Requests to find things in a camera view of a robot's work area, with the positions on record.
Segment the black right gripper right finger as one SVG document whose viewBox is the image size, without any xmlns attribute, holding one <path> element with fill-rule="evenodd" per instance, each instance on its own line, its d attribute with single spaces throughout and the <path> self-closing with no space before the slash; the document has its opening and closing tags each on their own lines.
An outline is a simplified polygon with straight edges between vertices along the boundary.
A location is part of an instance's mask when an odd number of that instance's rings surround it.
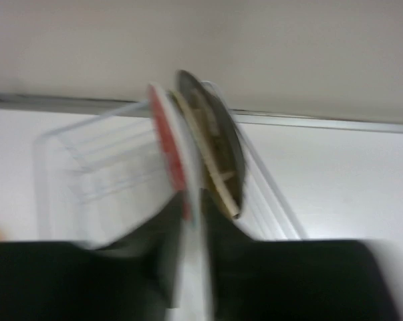
<svg viewBox="0 0 403 321">
<path fill-rule="evenodd" d="M 364 242 L 256 240 L 202 201 L 215 320 L 400 319 Z"/>
</svg>

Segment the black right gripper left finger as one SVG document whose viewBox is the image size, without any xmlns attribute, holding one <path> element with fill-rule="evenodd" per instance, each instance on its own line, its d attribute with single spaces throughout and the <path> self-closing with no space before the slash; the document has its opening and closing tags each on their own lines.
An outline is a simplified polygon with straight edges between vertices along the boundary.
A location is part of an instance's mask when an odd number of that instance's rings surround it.
<svg viewBox="0 0 403 321">
<path fill-rule="evenodd" d="M 0 320 L 164 320 L 174 304 L 182 196 L 103 247 L 0 242 Z"/>
</svg>

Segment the red plate with teal flower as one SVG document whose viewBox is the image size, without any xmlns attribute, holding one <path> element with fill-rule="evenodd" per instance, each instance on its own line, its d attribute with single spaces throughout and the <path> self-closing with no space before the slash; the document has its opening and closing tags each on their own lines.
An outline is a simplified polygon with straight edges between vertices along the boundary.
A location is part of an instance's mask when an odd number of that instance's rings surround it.
<svg viewBox="0 0 403 321">
<path fill-rule="evenodd" d="M 201 213 L 203 172 L 198 146 L 174 92 L 149 83 L 148 99 L 166 168 L 174 189 L 182 193 L 183 236 L 180 237 L 178 308 L 174 320 L 211 320 L 210 277 Z"/>
</svg>

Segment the cream plate with brown rim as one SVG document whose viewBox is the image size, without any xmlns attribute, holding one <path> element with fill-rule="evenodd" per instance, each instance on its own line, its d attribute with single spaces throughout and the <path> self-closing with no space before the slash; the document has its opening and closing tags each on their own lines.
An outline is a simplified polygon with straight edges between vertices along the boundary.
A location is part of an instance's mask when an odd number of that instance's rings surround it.
<svg viewBox="0 0 403 321">
<path fill-rule="evenodd" d="M 237 134 L 235 121 L 219 97 L 212 90 L 204 87 L 202 82 L 191 72 L 187 70 L 178 70 L 176 72 L 176 91 L 182 94 L 196 114 L 198 123 L 208 137 L 225 184 L 242 213 L 246 160 Z M 204 185 L 209 191 L 209 185 L 212 182 L 203 159 L 202 164 Z"/>
</svg>

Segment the yellow green-rimmed square plate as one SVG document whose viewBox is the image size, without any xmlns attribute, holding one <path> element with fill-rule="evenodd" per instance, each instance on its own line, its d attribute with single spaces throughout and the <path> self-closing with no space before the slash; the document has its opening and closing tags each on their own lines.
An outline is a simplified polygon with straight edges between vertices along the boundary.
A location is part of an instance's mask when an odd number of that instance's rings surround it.
<svg viewBox="0 0 403 321">
<path fill-rule="evenodd" d="M 229 219 L 238 219 L 241 214 L 240 208 L 237 206 L 231 192 L 225 184 L 222 174 L 217 166 L 214 152 L 209 144 L 209 140 L 205 131 L 198 123 L 196 114 L 183 98 L 182 94 L 176 90 L 169 91 L 171 98 L 177 103 L 181 109 L 183 116 L 193 133 L 194 140 L 200 150 L 203 162 L 209 174 L 210 181 L 209 191 L 213 194 L 214 199 L 219 202 L 219 207 L 223 211 L 225 217 Z"/>
</svg>

